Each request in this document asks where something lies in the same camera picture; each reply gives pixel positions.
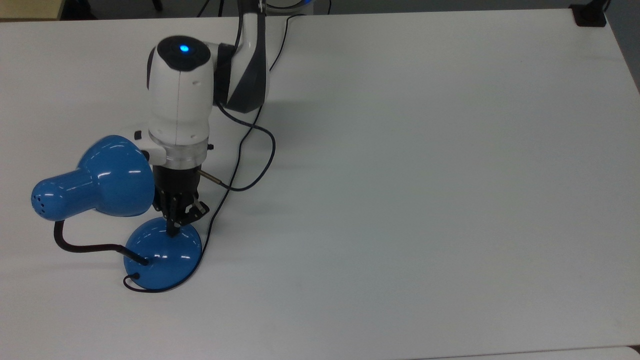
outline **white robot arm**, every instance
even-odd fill
[[[171,236],[209,210],[198,200],[197,187],[198,170],[207,157],[213,103],[248,113],[262,106],[267,96],[264,3],[238,0],[238,8],[235,45],[173,36],[153,48],[147,63],[151,118],[120,132],[154,166],[154,208],[163,212]]]

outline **table surface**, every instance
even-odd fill
[[[267,27],[273,59],[284,18]],[[274,163],[229,197],[191,280],[133,293],[120,255],[57,248],[32,187],[148,118],[148,51],[178,33],[232,43],[236,20],[0,24],[1,358],[640,343],[640,96],[611,29],[570,10],[293,19],[260,119]],[[227,178],[244,131],[214,111],[203,168]],[[236,184],[269,149],[250,137]],[[65,235],[125,243],[156,216],[88,211]]]
[[[0,21],[59,20],[64,0],[0,0]]]

